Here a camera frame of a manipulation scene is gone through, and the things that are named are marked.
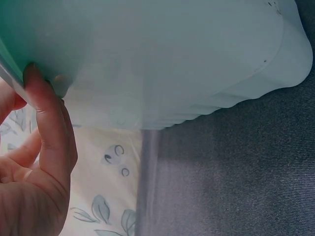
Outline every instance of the skin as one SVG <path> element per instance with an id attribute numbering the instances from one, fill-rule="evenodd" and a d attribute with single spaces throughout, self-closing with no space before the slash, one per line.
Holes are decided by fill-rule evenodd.
<path id="1" fill-rule="evenodd" d="M 70 174 L 77 161 L 73 129 L 63 101 L 34 64 L 23 77 L 38 129 L 21 147 L 0 156 L 0 235 L 57 236 L 66 219 Z M 0 82 L 0 123 L 25 104 Z"/>

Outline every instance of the green leaf pattern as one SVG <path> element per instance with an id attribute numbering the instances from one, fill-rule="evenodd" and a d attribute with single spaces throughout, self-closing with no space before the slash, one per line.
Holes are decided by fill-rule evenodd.
<path id="1" fill-rule="evenodd" d="M 94 230 L 98 236 L 122 236 L 117 232 L 108 230 Z"/>
<path id="2" fill-rule="evenodd" d="M 26 113 L 24 108 L 11 112 L 9 118 L 14 121 L 22 131 L 26 129 Z"/>
<path id="3" fill-rule="evenodd" d="M 100 223 L 101 221 L 104 221 L 107 225 L 110 225 L 109 204 L 100 194 L 96 195 L 92 202 L 92 214 L 94 218 L 90 216 L 86 211 L 76 207 L 70 208 L 70 211 L 73 212 L 73 217 L 80 221 L 88 223 Z M 133 236 L 135 223 L 136 212 L 134 210 L 127 209 L 123 212 L 123 215 L 121 217 L 121 226 L 126 234 L 122 235 L 120 233 L 109 230 L 95 230 L 95 232 L 98 236 Z"/>
<path id="4" fill-rule="evenodd" d="M 122 216 L 121 224 L 127 236 L 134 233 L 134 226 L 136 223 L 136 212 L 134 210 L 125 210 Z"/>
<path id="5" fill-rule="evenodd" d="M 109 223 L 110 210 L 108 203 L 102 195 L 97 195 L 93 199 L 92 213 L 98 220 L 103 220 L 106 224 Z"/>

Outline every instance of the translucent plastic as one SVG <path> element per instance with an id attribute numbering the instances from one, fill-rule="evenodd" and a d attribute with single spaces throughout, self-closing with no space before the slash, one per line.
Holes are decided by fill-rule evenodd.
<path id="1" fill-rule="evenodd" d="M 81 125 L 162 129 L 294 86 L 313 61 L 294 0 L 3 0 L 0 9 L 17 67 L 36 62 Z"/>

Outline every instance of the cream fabric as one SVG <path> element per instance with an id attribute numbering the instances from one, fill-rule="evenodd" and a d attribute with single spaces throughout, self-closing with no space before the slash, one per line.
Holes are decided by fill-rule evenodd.
<path id="1" fill-rule="evenodd" d="M 142 140 L 140 131 L 74 124 L 78 162 L 61 236 L 134 235 Z M 12 112 L 0 126 L 1 154 L 18 147 L 36 127 L 34 110 Z"/>

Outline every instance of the gray upholstery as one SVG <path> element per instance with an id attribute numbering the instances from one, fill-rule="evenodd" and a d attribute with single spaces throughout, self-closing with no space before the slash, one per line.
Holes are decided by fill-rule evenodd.
<path id="1" fill-rule="evenodd" d="M 315 1 L 297 0 L 315 46 Z M 315 71 L 294 88 L 144 133 L 136 236 L 314 236 Z"/>

